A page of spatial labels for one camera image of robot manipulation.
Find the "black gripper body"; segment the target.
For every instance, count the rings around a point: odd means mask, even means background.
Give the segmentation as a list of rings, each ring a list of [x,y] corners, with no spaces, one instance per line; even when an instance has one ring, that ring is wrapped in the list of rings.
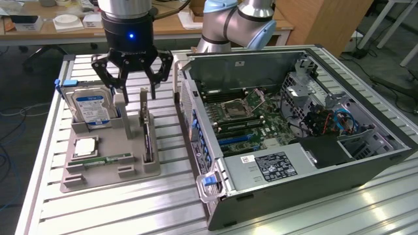
[[[152,16],[118,19],[101,15],[106,42],[108,60],[122,70],[145,71],[156,59]]]

